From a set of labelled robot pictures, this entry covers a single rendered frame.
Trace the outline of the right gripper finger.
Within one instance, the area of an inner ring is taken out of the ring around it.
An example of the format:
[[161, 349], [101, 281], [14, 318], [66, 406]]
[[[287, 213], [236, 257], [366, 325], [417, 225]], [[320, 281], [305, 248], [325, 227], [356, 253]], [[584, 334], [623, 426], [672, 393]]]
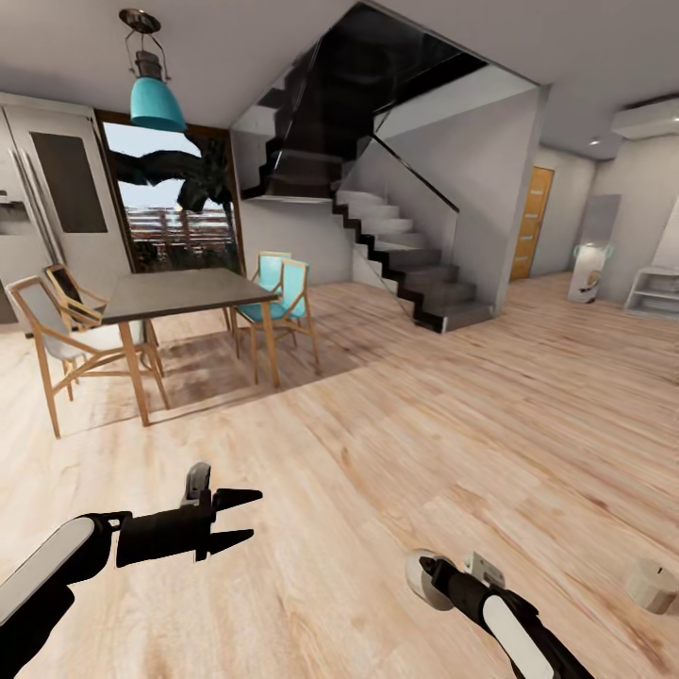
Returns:
[[433, 558], [429, 557], [420, 557], [420, 565], [425, 569], [425, 572], [429, 574], [429, 576], [433, 577], [434, 573], [436, 571], [437, 565], [438, 565], [439, 560], [434, 560]]

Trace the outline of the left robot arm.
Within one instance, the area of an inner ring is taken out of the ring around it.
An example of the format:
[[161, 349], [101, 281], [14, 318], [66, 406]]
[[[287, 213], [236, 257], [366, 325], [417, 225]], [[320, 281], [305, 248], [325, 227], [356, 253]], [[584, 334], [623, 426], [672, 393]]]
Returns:
[[[264, 498], [256, 489], [208, 489], [211, 465], [194, 464], [178, 509], [133, 518], [133, 513], [82, 515], [66, 522], [0, 586], [0, 679], [14, 679], [75, 603], [68, 587], [106, 566], [112, 533], [120, 531], [118, 569], [147, 559], [195, 551], [206, 560], [254, 535], [254, 529], [210, 533], [219, 511]], [[108, 520], [119, 520], [112, 525]]]

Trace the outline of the pillar candle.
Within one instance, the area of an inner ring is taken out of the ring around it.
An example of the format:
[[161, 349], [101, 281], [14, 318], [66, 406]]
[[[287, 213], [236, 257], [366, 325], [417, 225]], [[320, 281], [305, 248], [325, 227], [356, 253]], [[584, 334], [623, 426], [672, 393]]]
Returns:
[[413, 592], [419, 596], [422, 600], [427, 602], [431, 607], [436, 608], [438, 611], [449, 611], [454, 608], [452, 601], [446, 597], [441, 591], [431, 586], [431, 576], [425, 572], [425, 569], [420, 565], [420, 557], [429, 557], [434, 560], [445, 559], [456, 568], [454, 562], [448, 556], [440, 555], [434, 551], [429, 551], [426, 548], [418, 548], [414, 552], [410, 552], [406, 558], [405, 576], [406, 581], [413, 590]]
[[679, 595], [671, 571], [649, 558], [637, 559], [622, 584], [637, 605], [654, 614], [664, 614]]

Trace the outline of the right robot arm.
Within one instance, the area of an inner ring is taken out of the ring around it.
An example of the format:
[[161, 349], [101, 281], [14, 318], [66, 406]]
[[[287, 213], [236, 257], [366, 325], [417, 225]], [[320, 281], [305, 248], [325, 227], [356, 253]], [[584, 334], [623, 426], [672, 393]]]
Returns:
[[490, 632], [510, 658], [517, 679], [595, 679], [538, 619], [538, 609], [505, 589], [504, 573], [479, 553], [458, 571], [445, 559], [420, 557], [431, 586], [476, 625]]

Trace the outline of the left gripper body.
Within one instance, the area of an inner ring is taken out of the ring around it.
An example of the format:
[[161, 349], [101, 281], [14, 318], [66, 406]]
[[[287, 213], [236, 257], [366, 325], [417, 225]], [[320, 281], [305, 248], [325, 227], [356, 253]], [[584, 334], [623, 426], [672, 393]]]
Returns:
[[200, 492], [199, 505], [154, 514], [150, 559], [195, 551], [196, 562], [206, 560], [212, 525], [211, 490]]

